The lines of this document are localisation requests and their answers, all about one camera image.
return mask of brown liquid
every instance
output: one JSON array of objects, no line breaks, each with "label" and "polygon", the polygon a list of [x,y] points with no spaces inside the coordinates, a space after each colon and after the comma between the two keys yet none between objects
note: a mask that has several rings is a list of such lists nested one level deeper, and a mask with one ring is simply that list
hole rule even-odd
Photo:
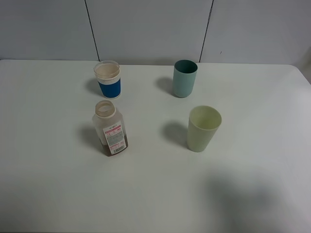
[{"label": "brown liquid", "polygon": [[[125,140],[125,144],[126,144],[126,148],[128,148],[128,143],[127,143],[127,136],[126,135],[124,135],[124,140]],[[111,152],[110,152],[110,149],[109,149],[109,146],[108,145],[104,145],[103,143],[102,143],[102,146],[103,146],[103,149],[104,149],[104,154],[106,155],[106,156],[108,156],[108,157],[110,157],[110,156],[112,156],[112,155],[116,155],[116,154],[119,154],[119,153],[121,153],[122,151],[124,151],[125,149],[123,149],[123,150],[121,150],[121,151],[119,151],[119,152],[117,152],[117,153],[115,153],[115,154],[112,154]]]}]

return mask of teal cup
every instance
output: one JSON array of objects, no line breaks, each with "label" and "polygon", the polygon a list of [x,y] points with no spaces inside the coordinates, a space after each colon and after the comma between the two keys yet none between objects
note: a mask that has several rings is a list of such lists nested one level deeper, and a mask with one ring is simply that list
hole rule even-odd
[{"label": "teal cup", "polygon": [[220,113],[209,106],[193,108],[189,116],[187,144],[194,152],[205,150],[222,122]]},{"label": "teal cup", "polygon": [[193,90],[198,66],[193,61],[180,60],[174,65],[173,93],[181,98],[187,97]]}]

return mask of white wall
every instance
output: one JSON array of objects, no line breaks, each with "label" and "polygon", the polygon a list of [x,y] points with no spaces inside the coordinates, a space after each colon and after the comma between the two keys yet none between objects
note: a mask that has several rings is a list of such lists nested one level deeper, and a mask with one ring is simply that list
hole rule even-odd
[{"label": "white wall", "polygon": [[0,59],[98,60],[84,0],[1,0]]},{"label": "white wall", "polygon": [[212,0],[87,0],[100,60],[200,59]]},{"label": "white wall", "polygon": [[296,65],[310,47],[311,0],[215,0],[201,62]]}]

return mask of bottle opening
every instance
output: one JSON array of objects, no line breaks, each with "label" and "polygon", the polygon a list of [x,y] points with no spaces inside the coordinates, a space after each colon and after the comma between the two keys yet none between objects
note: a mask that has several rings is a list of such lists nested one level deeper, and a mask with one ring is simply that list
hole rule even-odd
[{"label": "bottle opening", "polygon": [[95,114],[101,118],[111,118],[115,113],[115,106],[108,100],[100,101],[95,106]]}]

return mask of cup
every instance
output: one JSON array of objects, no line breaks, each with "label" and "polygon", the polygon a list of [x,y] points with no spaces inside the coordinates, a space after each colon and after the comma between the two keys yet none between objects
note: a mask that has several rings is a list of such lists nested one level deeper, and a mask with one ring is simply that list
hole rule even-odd
[{"label": "cup", "polygon": [[191,151],[202,152],[222,122],[220,113],[209,106],[193,108],[189,116],[187,144]]},{"label": "cup", "polygon": [[114,61],[102,61],[94,67],[99,87],[107,99],[115,99],[121,94],[120,66]]},{"label": "cup", "polygon": [[191,94],[198,66],[193,61],[180,60],[174,65],[173,93],[181,98]]}]

